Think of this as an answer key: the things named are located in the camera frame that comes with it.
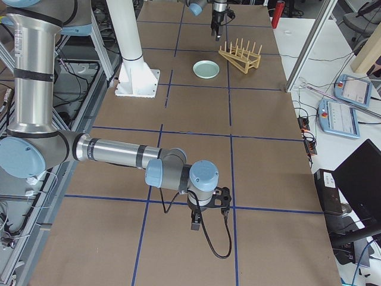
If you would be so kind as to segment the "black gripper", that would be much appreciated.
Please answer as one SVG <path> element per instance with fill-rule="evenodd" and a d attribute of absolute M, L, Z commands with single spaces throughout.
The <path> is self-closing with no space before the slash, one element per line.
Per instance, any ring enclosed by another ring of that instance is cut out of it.
<path fill-rule="evenodd" d="M 187 204 L 192 211 L 190 229 L 193 231 L 198 231 L 200 229 L 202 222 L 200 213 L 206 209 L 214 209 L 218 207 L 218 205 L 215 204 L 214 199 L 212 199 L 208 204 L 200 207 L 196 205 L 196 202 L 193 203 L 190 199 L 187 199 Z"/>
<path fill-rule="evenodd" d="M 222 26 L 222 23 L 224 21 L 224 15 L 225 10 L 217 11 L 215 9 L 212 9 L 211 29 L 214 30 L 215 39 L 217 41 L 219 41 L 221 38 L 221 31 L 219 31 L 219 28 Z"/>

